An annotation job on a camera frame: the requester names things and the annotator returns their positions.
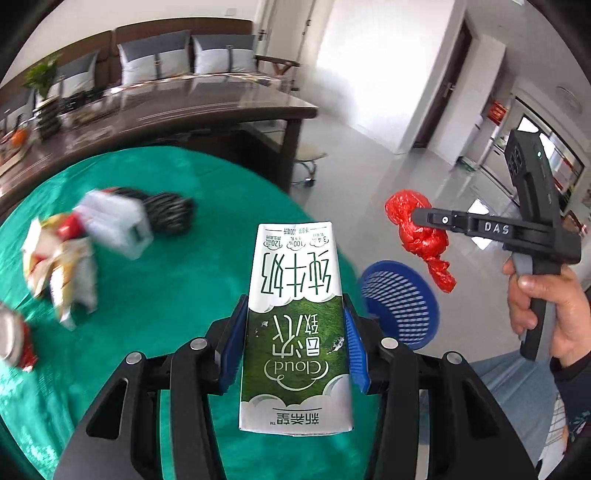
human hand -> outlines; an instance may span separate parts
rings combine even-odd
[[[556,328],[550,353],[566,368],[591,351],[591,312],[589,301],[574,272],[566,265],[560,275],[522,275],[519,280],[511,259],[503,265],[510,275],[507,303],[511,328],[517,335],[538,324],[530,310],[532,298],[556,304]]]

round table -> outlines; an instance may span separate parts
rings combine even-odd
[[[21,245],[31,220],[71,210],[91,189],[129,186],[179,192],[198,207],[188,235],[155,238],[136,261],[95,245],[98,311],[77,312],[69,332],[45,300],[34,300],[22,273]],[[0,367],[0,415],[37,470],[50,479],[76,424],[126,354],[174,352],[229,316],[248,292],[259,223],[310,218],[278,188],[219,158],[174,147],[122,150],[81,161],[36,188],[0,227],[0,300],[33,330],[39,362],[32,373]],[[342,257],[343,292],[361,294]],[[239,379],[210,397],[228,478],[359,479],[371,449],[377,402],[353,388],[355,429],[328,437],[283,437],[238,430]],[[163,393],[163,471],[173,479]]]

tabletop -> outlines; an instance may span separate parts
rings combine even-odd
[[[21,245],[36,216],[71,210],[88,190],[113,186],[190,196],[197,204],[194,225],[185,236],[155,238],[136,261],[95,246],[99,308],[90,315],[76,312],[78,327],[70,332],[57,323],[49,302],[28,293]],[[0,299],[25,316],[39,356],[31,373],[0,367],[0,415],[42,476],[52,477],[75,425],[129,352],[147,357],[174,352],[232,312],[248,292],[259,223],[309,221],[287,195],[256,174],[175,147],[89,158],[37,187],[0,226]],[[342,257],[340,270],[343,292],[361,310],[355,273]],[[238,430],[239,390],[237,382],[223,397],[210,398],[228,478],[244,478],[245,472],[262,479],[363,476],[374,435],[375,398],[353,389],[352,432],[281,437]],[[167,393],[161,442],[164,477],[173,479]]]
[[[105,101],[114,103],[110,115],[34,144],[18,164],[0,173],[0,215],[42,181],[93,155],[216,124],[306,119],[318,113],[317,107],[292,95],[227,75],[187,75],[117,87]]]

door handle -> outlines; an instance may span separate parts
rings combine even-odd
[[[455,89],[456,89],[456,86],[452,82],[449,82],[447,84],[447,86],[445,87],[445,93],[443,94],[443,98],[447,98],[447,95],[449,95],[449,92],[453,92]]]

blue basket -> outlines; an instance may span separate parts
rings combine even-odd
[[[439,305],[427,282],[412,268],[391,260],[374,263],[361,276],[361,292],[387,336],[412,350],[435,337]]]

